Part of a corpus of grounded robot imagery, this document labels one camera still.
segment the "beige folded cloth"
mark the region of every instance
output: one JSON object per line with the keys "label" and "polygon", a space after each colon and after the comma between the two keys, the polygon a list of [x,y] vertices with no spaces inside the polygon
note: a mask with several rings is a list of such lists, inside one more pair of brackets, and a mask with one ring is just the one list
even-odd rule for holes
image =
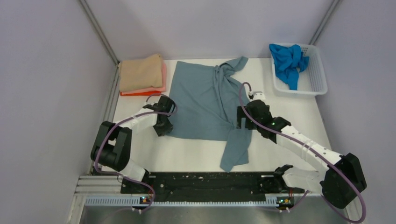
{"label": "beige folded cloth", "polygon": [[162,62],[161,55],[155,54],[144,59],[125,60],[119,63],[120,91],[162,87]]}

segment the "white wall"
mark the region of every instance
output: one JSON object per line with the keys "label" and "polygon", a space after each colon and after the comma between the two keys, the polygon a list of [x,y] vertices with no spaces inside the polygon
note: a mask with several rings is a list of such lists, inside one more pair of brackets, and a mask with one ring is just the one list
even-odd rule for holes
{"label": "white wall", "polygon": [[113,64],[76,0],[0,1],[0,223],[66,221]]}
{"label": "white wall", "polygon": [[396,1],[343,1],[318,42],[328,93],[317,98],[334,150],[359,157],[368,223],[395,223]]}
{"label": "white wall", "polygon": [[308,43],[332,0],[88,0],[120,60],[269,57]]}

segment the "laundry basket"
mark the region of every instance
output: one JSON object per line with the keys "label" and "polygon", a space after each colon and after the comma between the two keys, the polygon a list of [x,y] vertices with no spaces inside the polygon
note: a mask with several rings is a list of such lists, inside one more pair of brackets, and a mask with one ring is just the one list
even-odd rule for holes
{"label": "laundry basket", "polygon": [[[284,47],[291,47],[296,43],[275,43]],[[299,73],[297,90],[290,90],[289,86],[282,82],[275,74],[274,58],[271,55],[272,76],[274,91],[277,96],[312,98],[316,95],[327,93],[325,71],[323,70],[322,60],[320,59],[319,49],[313,45],[298,44],[304,56],[309,56],[308,68]]]}

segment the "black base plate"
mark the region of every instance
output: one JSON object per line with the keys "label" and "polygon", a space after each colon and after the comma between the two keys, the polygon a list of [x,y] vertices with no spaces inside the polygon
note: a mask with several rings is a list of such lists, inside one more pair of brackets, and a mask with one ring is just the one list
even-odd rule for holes
{"label": "black base plate", "polygon": [[[143,179],[156,191],[157,202],[248,202],[265,201],[265,194],[289,193],[273,172],[155,172]],[[147,194],[140,184],[123,179],[122,194]],[[304,193],[303,189],[293,189]]]}

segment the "stack of folded clothes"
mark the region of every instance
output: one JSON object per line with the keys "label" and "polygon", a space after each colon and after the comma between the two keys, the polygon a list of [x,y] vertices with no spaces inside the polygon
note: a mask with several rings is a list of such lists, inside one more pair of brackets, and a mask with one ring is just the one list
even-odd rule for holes
{"label": "stack of folded clothes", "polygon": [[122,96],[149,96],[166,91],[166,65],[160,54],[125,60],[118,68]]}

